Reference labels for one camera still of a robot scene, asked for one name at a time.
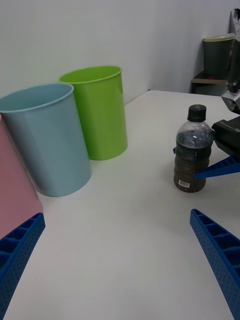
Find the dark liquid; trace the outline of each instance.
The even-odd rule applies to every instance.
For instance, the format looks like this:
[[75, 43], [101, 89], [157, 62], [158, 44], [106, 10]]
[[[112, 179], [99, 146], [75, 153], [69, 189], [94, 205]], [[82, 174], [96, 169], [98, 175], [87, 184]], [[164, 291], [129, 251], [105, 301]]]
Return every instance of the dark liquid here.
[[195, 179], [194, 173], [209, 166], [211, 145], [204, 148], [192, 149], [176, 144], [175, 149], [174, 183], [175, 186], [188, 193], [203, 189], [206, 179]]

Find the bottle cap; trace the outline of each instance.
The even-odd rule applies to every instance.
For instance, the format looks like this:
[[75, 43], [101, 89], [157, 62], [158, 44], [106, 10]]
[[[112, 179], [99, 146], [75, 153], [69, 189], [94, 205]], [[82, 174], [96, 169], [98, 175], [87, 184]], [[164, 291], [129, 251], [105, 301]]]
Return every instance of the bottle cap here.
[[188, 109], [187, 120], [191, 122], [203, 122], [206, 120], [207, 108], [202, 104], [191, 105]]

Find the perforated blue plastic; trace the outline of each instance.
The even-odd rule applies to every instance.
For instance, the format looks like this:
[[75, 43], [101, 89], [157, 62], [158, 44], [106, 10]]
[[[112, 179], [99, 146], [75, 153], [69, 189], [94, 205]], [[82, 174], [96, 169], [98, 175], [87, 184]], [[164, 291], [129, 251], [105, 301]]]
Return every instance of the perforated blue plastic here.
[[191, 211], [190, 225], [233, 318], [240, 320], [240, 240], [196, 209]]
[[237, 162], [233, 156], [219, 161], [207, 169], [195, 173], [196, 179], [205, 179], [210, 177], [218, 177], [230, 175], [240, 172], [240, 162]]
[[0, 320], [44, 228], [44, 215], [37, 213], [0, 240]]

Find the table surface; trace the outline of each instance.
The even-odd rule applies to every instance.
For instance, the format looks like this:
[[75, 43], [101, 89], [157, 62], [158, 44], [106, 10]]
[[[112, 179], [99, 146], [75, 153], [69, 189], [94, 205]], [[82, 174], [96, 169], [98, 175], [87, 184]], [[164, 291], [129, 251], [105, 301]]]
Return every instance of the table surface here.
[[[194, 194], [175, 187], [175, 137], [192, 104], [211, 126], [234, 118], [220, 97], [148, 91], [125, 107], [122, 155], [91, 161], [75, 193], [40, 195], [46, 229], [4, 320], [233, 319], [189, 220], [197, 208], [240, 238], [240, 176]], [[214, 145], [210, 162], [224, 158]]]

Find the trash bin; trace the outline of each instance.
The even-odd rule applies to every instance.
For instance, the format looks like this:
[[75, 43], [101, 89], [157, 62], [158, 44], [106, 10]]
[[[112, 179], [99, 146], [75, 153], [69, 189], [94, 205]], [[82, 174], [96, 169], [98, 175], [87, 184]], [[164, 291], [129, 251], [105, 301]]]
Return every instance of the trash bin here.
[[204, 73], [206, 75], [220, 76], [229, 70], [234, 38], [234, 33], [203, 38]]
[[0, 116], [0, 239], [38, 212], [43, 206]]
[[66, 83], [44, 84], [0, 99], [0, 113], [40, 193], [80, 189], [91, 176], [73, 95]]
[[93, 66], [66, 73], [59, 79], [74, 86], [90, 159], [116, 157], [128, 146], [121, 73], [118, 66]]

